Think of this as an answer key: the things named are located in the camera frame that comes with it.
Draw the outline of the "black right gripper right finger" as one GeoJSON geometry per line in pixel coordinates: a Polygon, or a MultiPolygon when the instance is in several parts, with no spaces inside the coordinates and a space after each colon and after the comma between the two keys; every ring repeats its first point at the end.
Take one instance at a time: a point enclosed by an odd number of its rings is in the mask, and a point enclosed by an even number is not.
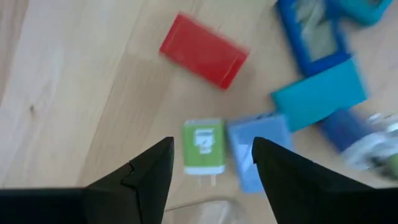
{"type": "Polygon", "coordinates": [[[261,137],[252,158],[278,224],[398,224],[398,188],[372,188],[261,137]]]}

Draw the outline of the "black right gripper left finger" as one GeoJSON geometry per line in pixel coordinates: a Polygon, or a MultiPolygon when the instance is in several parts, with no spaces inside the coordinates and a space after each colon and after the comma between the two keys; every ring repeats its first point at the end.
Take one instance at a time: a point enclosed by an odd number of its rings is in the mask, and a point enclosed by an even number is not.
{"type": "Polygon", "coordinates": [[[173,165],[166,137],[86,187],[0,189],[0,224],[161,224],[173,165]]]}

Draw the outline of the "green and white wall charger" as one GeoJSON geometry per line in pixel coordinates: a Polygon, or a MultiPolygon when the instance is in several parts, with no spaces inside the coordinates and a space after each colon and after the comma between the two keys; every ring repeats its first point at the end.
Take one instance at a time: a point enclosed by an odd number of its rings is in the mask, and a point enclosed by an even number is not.
{"type": "Polygon", "coordinates": [[[184,172],[201,182],[209,177],[216,185],[216,177],[225,171],[226,141],[224,121],[220,118],[189,119],[182,128],[184,172]]]}

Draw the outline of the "teal box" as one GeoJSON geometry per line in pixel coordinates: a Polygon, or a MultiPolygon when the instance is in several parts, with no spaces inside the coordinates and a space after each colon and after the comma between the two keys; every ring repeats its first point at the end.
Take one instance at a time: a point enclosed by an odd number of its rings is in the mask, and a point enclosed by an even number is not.
{"type": "Polygon", "coordinates": [[[271,93],[277,111],[286,115],[293,132],[325,119],[336,110],[357,105],[367,97],[353,59],[271,93]]]}

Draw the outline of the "red box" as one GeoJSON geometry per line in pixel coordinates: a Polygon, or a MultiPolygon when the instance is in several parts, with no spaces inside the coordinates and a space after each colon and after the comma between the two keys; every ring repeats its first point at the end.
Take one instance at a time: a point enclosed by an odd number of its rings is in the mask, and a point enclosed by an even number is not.
{"type": "Polygon", "coordinates": [[[229,88],[249,55],[186,14],[177,14],[159,52],[222,90],[229,88]]]}

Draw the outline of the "dark blue flat box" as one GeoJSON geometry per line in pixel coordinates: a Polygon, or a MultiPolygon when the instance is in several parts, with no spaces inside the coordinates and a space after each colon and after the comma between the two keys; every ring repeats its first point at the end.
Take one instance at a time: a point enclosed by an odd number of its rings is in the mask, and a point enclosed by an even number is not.
{"type": "Polygon", "coordinates": [[[374,132],[363,117],[352,109],[337,110],[321,120],[318,126],[338,153],[374,132]]]}

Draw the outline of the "clear wrapped white item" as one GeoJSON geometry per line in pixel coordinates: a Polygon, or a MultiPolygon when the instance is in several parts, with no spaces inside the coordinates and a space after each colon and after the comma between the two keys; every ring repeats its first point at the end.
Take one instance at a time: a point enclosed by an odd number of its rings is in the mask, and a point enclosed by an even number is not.
{"type": "Polygon", "coordinates": [[[376,113],[364,127],[371,132],[347,147],[341,154],[343,159],[356,169],[372,169],[398,180],[398,114],[376,113]]]}

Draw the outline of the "blue flat case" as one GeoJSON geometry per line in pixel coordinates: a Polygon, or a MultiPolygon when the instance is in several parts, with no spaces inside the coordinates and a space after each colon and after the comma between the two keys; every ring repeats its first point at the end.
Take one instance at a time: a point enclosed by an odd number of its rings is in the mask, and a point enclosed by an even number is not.
{"type": "Polygon", "coordinates": [[[327,70],[351,57],[333,0],[277,0],[276,9],[304,76],[327,70]]]}

